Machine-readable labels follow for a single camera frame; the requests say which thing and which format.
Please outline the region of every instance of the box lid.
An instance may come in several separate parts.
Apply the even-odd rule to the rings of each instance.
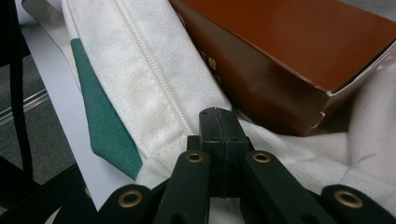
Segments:
[[[183,2],[328,93],[353,80],[396,36],[393,21],[333,0]]]

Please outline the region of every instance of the white surface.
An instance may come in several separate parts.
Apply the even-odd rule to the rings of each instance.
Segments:
[[[93,202],[100,208],[111,192],[134,181],[92,153],[82,95],[67,60],[39,25],[28,20],[23,22],[28,25],[22,27],[22,33]]]

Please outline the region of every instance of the metal grommet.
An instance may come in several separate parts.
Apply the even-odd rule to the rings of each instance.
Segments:
[[[258,153],[253,155],[253,160],[261,163],[266,163],[271,160],[271,158],[264,153]]]
[[[203,156],[201,156],[198,153],[190,153],[186,156],[187,161],[189,162],[200,162],[204,159]]]
[[[356,196],[355,194],[346,191],[346,190],[338,190],[334,193],[335,199],[348,207],[351,208],[361,208],[363,207],[363,201]]]
[[[126,201],[125,198],[129,195],[134,195],[136,198],[131,202]],[[137,206],[138,204],[140,204],[140,202],[142,202],[142,200],[143,200],[143,195],[139,190],[130,189],[121,194],[121,196],[119,197],[119,205],[124,208],[130,208]]]

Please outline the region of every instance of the chair leg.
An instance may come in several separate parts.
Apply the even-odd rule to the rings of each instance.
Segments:
[[[22,202],[24,197],[23,171],[0,157],[0,206],[9,209]],[[39,189],[40,185],[33,182],[33,189]]]

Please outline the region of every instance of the fabric fold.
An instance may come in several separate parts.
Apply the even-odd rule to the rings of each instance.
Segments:
[[[187,136],[198,134],[199,112],[232,107],[166,0],[64,0],[64,6],[71,36],[80,38],[137,145],[143,165],[136,183],[153,188],[170,176]],[[390,64],[356,95],[348,132],[299,138],[240,123],[253,146],[276,155],[305,188],[320,193],[328,185],[348,185],[396,216],[396,62]],[[240,223],[232,202],[211,209],[213,221],[220,216],[222,223]]]

